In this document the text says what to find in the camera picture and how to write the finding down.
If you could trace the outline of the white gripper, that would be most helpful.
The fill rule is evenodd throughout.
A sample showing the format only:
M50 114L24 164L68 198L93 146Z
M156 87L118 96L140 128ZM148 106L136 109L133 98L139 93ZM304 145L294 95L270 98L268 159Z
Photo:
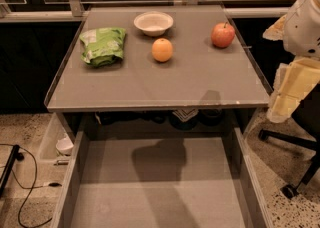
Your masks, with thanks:
M269 98L267 119L282 123L320 83L320 59L314 58L320 56L320 0L296 0L287 15L268 27L262 37L283 39L284 49L297 56L289 64L279 65Z

